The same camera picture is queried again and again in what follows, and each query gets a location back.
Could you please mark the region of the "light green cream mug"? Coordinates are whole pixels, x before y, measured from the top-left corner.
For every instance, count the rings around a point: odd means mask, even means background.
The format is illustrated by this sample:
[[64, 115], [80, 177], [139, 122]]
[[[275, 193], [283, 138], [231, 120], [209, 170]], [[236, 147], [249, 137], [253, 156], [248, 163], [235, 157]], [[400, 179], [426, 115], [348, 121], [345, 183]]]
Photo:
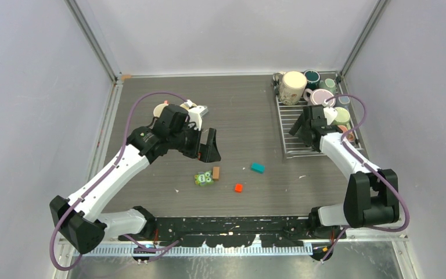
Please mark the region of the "light green cream mug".
[[346, 126], [351, 120], [351, 115], [348, 109], [342, 107], [336, 107], [335, 109], [337, 112], [337, 116], [333, 120], [333, 124]]

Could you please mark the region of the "terracotta small cup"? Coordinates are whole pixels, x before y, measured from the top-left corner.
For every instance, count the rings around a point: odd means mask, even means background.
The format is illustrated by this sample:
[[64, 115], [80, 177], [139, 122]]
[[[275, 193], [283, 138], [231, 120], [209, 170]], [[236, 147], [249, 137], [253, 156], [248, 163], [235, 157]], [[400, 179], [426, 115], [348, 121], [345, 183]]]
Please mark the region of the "terracotta small cup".
[[[342, 133], [346, 133], [350, 129], [349, 126], [345, 126], [345, 125], [338, 125], [338, 128], [341, 129]], [[356, 136], [355, 136], [355, 134], [353, 132], [349, 132], [346, 135], [346, 139], [349, 142], [355, 142]]]

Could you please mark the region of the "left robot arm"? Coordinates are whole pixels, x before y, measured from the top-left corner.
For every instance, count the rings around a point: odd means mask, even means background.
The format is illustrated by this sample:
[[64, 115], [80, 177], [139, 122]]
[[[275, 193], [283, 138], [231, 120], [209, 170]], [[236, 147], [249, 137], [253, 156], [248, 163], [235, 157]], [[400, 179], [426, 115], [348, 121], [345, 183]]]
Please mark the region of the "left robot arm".
[[110, 200], [138, 173], [169, 150], [204, 163], [221, 160], [216, 130], [209, 128], [207, 141], [200, 142], [206, 106], [186, 109], [166, 105], [149, 127], [132, 131], [117, 155], [88, 183], [66, 198], [56, 196], [49, 204], [58, 232], [79, 254], [94, 250], [104, 239], [134, 234], [142, 241], [154, 236], [155, 226], [147, 213], [133, 208], [104, 213]]

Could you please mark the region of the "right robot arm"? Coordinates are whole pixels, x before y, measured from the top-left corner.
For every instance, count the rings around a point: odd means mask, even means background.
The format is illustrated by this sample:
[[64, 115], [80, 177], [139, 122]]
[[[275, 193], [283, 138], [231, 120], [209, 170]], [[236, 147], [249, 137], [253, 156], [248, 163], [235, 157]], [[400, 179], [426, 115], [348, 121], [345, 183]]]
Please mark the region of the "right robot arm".
[[338, 126], [328, 125], [323, 106], [304, 107], [289, 133], [331, 159], [348, 182], [342, 203], [311, 210], [308, 230], [313, 237], [324, 238], [332, 226], [361, 228], [398, 221], [396, 173], [371, 163], [349, 143]]

